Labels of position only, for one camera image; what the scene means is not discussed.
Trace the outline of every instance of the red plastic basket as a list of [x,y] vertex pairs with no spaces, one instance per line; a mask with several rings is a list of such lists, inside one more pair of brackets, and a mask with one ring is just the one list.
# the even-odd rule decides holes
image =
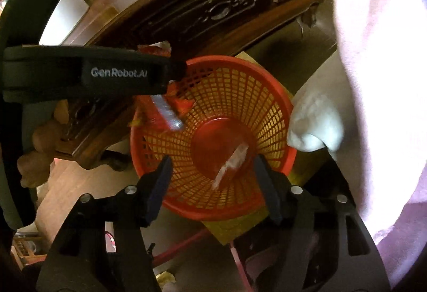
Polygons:
[[[249,214],[264,205],[253,157],[264,154],[272,168],[289,174],[296,150],[286,145],[292,104],[282,85],[265,69],[228,56],[187,62],[178,84],[180,98],[195,99],[186,129],[159,133],[131,129],[131,154],[139,176],[153,171],[164,155],[173,176],[163,204],[183,217],[217,221]],[[212,189],[222,165],[242,142],[245,163],[229,180]]]

